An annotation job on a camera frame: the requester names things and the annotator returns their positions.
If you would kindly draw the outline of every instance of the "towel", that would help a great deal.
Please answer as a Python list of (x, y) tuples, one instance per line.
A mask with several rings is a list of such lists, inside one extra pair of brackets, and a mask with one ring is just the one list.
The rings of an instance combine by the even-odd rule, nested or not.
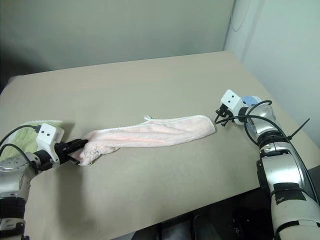
[(88, 143), (77, 154), (81, 166), (90, 165), (100, 155), (119, 148), (167, 147), (190, 142), (213, 134), (215, 126), (203, 115), (173, 119), (152, 119), (127, 127), (94, 130), (85, 136)]
[[(23, 125), (32, 125), (37, 126), (41, 124), (50, 124), (55, 127), (61, 128), (63, 125), (63, 122), (61, 120), (36, 120), (36, 121), (29, 121), (24, 123)], [(38, 133), (33, 128), (30, 127), (24, 127), (13, 133), (7, 141), (4, 143), (10, 143), (17, 145), (22, 151), (25, 153), (33, 153), (37, 151), (38, 145), (36, 142), (36, 138), (38, 136)], [(3, 153), (0, 157), (0, 161), (13, 157), (17, 155), (17, 150), (15, 150), (13, 147), (6, 147), (3, 150)]]

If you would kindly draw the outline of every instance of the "black tape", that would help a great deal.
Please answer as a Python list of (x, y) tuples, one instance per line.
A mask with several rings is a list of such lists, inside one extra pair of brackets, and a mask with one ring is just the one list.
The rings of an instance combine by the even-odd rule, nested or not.
[[(246, 115), (246, 111), (248, 110), (247, 107), (243, 106), (242, 108), (240, 108), (238, 116), (244, 116)], [(247, 119), (245, 117), (239, 118), (239, 121), (244, 123)]]
[(264, 163), (262, 162), (261, 158), (256, 162), (256, 173), (258, 175), (258, 180), (259, 180), (261, 189), (269, 197), (270, 189), (268, 186), (268, 180), (267, 180), (267, 176), (264, 168)]
[(298, 226), (298, 225), (300, 225), (300, 224), (299, 224), (299, 221), (289, 221), (289, 222), (286, 222), (286, 223), (280, 225), (280, 226), (277, 228), (277, 230), (275, 231), (275, 235), (276, 235), (276, 236), (279, 236), (279, 233), (280, 233), (283, 229), (286, 229), (286, 228), (292, 227), (292, 226)]
[(288, 140), (278, 130), (267, 131), (261, 134), (257, 139), (257, 143), (260, 149), (265, 145), (281, 142), (287, 143)]
[(302, 200), (306, 201), (303, 195), (303, 189), (299, 187), (298, 183), (294, 182), (281, 182), (273, 185), (276, 204), (280, 204), (287, 200)]
[(5, 197), (0, 199), (0, 219), (17, 218), (25, 216), (26, 201), (21, 197)]

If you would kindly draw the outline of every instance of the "white bracket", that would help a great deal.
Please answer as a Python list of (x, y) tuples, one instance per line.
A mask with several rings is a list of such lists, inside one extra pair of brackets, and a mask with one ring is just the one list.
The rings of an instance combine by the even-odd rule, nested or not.
[[(233, 116), (238, 116), (239, 111), (242, 107), (247, 107), (246, 104), (243, 103), (241, 97), (235, 94), (233, 91), (228, 89), (223, 97), (221, 98), (220, 102), (228, 107), (230, 112), (232, 112)], [(239, 119), (235, 119), (234, 122), (238, 125), (243, 125), (243, 122), (240, 122)]]
[(45, 150), (52, 158), (53, 165), (59, 165), (59, 158), (55, 151), (55, 144), (60, 143), (65, 131), (56, 126), (43, 123), (36, 137), (38, 151)]

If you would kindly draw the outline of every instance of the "floor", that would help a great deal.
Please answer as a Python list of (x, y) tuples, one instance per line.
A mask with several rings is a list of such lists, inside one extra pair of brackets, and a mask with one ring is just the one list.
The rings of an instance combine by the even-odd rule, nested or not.
[[(320, 193), (320, 166), (310, 169), (309, 173), (316, 191)], [(250, 208), (254, 211), (263, 209), (270, 212), (270, 202), (268, 198), (260, 188), (257, 188), (162, 222), (162, 240), (191, 240), (191, 220), (197, 215), (206, 217), (214, 228), (213, 232), (215, 236), (208, 239), (239, 240), (240, 238), (237, 236), (233, 224), (233, 211), (239, 207)], [(266, 217), (264, 220), (266, 220), (266, 222), (263, 223), (262, 227), (272, 228), (271, 218)], [(113, 240), (150, 239), (148, 236), (143, 237), (143, 234), (140, 234), (139, 238), (133, 238), (134, 234), (135, 233), (132, 232), (114, 238)]]

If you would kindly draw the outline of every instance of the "pink towel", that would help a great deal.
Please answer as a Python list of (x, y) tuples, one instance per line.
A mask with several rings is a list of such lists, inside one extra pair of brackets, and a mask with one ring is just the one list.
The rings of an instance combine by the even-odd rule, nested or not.
[(203, 115), (173, 119), (152, 119), (138, 125), (95, 130), (86, 134), (88, 139), (79, 154), (81, 166), (90, 165), (102, 154), (119, 148), (166, 147), (190, 142), (213, 134), (215, 126)]

